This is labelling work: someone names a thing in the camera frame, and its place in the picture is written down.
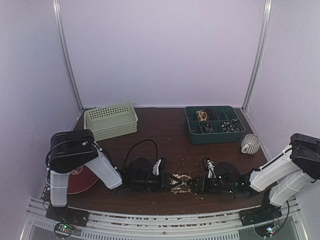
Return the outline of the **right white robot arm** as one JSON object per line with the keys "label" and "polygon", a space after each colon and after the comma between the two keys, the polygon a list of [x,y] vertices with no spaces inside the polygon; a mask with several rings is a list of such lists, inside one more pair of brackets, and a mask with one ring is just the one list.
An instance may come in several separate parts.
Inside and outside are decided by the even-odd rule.
{"label": "right white robot arm", "polygon": [[228,162],[203,159],[207,173],[187,182],[194,193],[230,193],[253,198],[264,192],[266,202],[256,210],[259,220],[268,220],[291,196],[320,179],[319,138],[295,133],[290,143],[266,164],[241,174]]}

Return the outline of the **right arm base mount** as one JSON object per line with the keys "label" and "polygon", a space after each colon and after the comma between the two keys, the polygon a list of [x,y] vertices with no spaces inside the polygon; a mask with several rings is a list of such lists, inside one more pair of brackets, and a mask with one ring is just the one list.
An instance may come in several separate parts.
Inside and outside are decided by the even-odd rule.
{"label": "right arm base mount", "polygon": [[269,189],[263,194],[261,206],[239,212],[242,226],[258,225],[254,227],[254,231],[262,238],[270,238],[282,228],[281,207],[270,203],[270,192]]}

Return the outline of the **patterned paisley necktie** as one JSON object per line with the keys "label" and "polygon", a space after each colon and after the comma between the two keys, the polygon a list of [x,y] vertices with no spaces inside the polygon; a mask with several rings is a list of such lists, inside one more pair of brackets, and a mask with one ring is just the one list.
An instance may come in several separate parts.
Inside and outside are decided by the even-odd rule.
{"label": "patterned paisley necktie", "polygon": [[173,175],[180,179],[180,185],[177,187],[176,191],[170,191],[174,194],[185,194],[191,193],[191,189],[188,185],[188,181],[192,179],[191,175],[173,173]]}

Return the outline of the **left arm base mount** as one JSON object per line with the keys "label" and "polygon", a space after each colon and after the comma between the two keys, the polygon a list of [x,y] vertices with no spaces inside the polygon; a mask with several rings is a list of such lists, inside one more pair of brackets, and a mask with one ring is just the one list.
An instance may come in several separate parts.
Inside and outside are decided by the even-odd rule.
{"label": "left arm base mount", "polygon": [[53,227],[53,233],[59,239],[69,238],[78,229],[77,227],[86,227],[90,213],[86,210],[70,208],[68,206],[54,207],[49,203],[45,217],[56,221]]}

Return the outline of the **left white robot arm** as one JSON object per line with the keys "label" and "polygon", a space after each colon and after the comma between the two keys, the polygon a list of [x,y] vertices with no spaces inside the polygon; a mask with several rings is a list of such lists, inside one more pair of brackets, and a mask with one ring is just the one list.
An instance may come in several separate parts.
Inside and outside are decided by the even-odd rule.
{"label": "left white robot arm", "polygon": [[72,218],[67,207],[67,189],[71,172],[86,167],[110,189],[130,188],[135,191],[170,191],[182,181],[164,171],[165,158],[155,163],[139,157],[117,169],[95,141],[89,129],[58,132],[50,139],[50,150],[45,158],[49,172],[50,204],[52,213],[61,222]]}

